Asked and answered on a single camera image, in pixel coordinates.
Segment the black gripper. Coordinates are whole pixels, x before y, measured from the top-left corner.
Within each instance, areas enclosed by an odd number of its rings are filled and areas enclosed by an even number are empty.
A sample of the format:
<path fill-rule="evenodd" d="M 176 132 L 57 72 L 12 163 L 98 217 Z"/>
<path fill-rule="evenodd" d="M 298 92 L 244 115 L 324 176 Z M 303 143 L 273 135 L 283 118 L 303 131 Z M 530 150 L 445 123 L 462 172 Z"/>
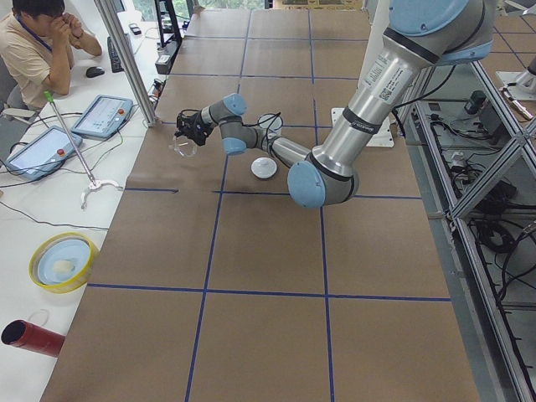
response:
<path fill-rule="evenodd" d="M 212 133 L 212 125 L 201 117 L 200 110 L 185 109 L 178 113 L 176 121 L 176 138 L 185 136 L 190 142 L 204 146 Z"/>

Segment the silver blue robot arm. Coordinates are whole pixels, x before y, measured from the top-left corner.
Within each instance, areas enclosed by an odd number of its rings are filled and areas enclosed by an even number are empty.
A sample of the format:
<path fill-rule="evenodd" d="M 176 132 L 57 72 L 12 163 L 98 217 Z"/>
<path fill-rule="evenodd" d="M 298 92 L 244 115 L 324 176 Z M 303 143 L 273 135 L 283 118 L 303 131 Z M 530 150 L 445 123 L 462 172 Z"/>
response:
<path fill-rule="evenodd" d="M 316 209 L 343 203 L 358 190 L 355 160 L 402 105 L 415 77 L 432 66 L 465 64 L 490 53 L 496 10 L 494 1 L 389 2 L 383 48 L 326 141 L 313 149 L 260 123 L 245 124 L 245 100 L 236 93 L 191 115 L 181 112 L 175 136 L 202 146 L 218 128 L 226 154 L 258 148 L 288 166 L 287 187 L 296 204 Z"/>

